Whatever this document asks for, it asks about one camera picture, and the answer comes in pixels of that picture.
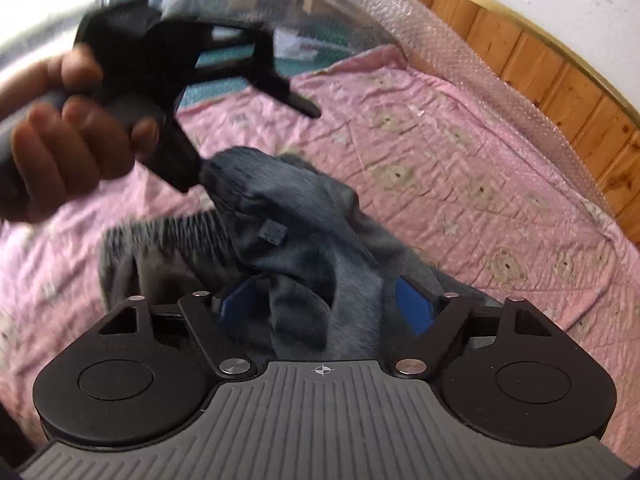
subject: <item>blue finger pad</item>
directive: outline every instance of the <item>blue finger pad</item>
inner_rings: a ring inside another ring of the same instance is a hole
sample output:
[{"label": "blue finger pad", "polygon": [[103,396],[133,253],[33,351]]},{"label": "blue finger pad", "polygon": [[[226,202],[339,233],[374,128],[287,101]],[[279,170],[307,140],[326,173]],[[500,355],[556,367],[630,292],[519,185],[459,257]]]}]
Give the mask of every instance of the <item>blue finger pad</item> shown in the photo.
[{"label": "blue finger pad", "polygon": [[433,304],[402,278],[396,280],[396,304],[415,335],[427,330],[435,319]]},{"label": "blue finger pad", "polygon": [[232,334],[255,310],[258,289],[255,280],[242,282],[229,294],[220,306],[218,326],[225,332]]}]

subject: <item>crosshair marking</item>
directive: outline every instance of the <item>crosshair marking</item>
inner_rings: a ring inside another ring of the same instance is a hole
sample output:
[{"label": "crosshair marking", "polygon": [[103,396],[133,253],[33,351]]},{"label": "crosshair marking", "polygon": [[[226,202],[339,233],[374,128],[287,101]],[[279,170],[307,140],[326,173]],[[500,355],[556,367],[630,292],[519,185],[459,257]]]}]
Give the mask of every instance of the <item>crosshair marking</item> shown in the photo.
[{"label": "crosshair marking", "polygon": [[316,372],[316,374],[322,375],[322,377],[324,377],[327,374],[330,374],[331,372],[334,371],[333,368],[329,368],[327,365],[321,365],[319,367],[316,367],[314,369],[314,371]]}]

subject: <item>gray fabric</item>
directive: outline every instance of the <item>gray fabric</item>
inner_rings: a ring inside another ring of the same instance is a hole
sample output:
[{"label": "gray fabric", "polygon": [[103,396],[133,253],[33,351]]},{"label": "gray fabric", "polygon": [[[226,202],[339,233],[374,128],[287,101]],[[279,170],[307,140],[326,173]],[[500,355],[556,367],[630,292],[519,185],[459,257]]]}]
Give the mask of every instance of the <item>gray fabric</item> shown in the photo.
[{"label": "gray fabric", "polygon": [[237,336],[266,356],[322,361],[375,358],[410,336],[394,297],[401,275],[498,304],[422,263],[359,209],[353,189],[295,156],[231,148],[203,164],[200,181],[215,211],[106,234],[109,305],[131,294],[173,303],[264,274],[265,307]]}]

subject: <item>teal fabric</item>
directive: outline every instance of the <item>teal fabric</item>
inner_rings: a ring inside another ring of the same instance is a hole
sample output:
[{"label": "teal fabric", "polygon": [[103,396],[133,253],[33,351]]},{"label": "teal fabric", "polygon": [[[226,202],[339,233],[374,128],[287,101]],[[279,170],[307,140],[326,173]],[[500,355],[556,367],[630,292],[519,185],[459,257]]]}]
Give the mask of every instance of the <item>teal fabric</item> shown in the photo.
[{"label": "teal fabric", "polygon": [[[276,70],[283,76],[293,77],[305,72],[322,70],[351,55],[344,47],[338,49],[331,48],[330,46],[320,46],[316,50],[318,54],[311,62],[293,59],[276,59]],[[252,47],[243,46],[207,52],[200,57],[198,65],[203,66],[231,59],[241,59],[250,56],[252,51]],[[191,106],[204,99],[211,99],[230,92],[239,92],[247,88],[247,86],[247,82],[241,77],[193,85],[185,90],[182,100],[180,101],[180,106]]]}]

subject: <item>gray ribbed pad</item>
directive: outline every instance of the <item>gray ribbed pad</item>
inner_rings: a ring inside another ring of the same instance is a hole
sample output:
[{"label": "gray ribbed pad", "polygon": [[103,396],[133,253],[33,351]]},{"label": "gray ribbed pad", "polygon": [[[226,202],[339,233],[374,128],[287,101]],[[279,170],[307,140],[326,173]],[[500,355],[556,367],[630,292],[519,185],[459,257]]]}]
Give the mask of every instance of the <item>gray ribbed pad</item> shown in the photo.
[{"label": "gray ribbed pad", "polygon": [[[316,372],[322,365],[324,375]],[[552,449],[493,441],[452,418],[427,384],[390,377],[377,362],[364,361],[271,363],[257,379],[221,386],[198,420],[163,442],[126,452],[55,443],[22,474],[28,480],[622,480],[630,472],[596,438]]]}]

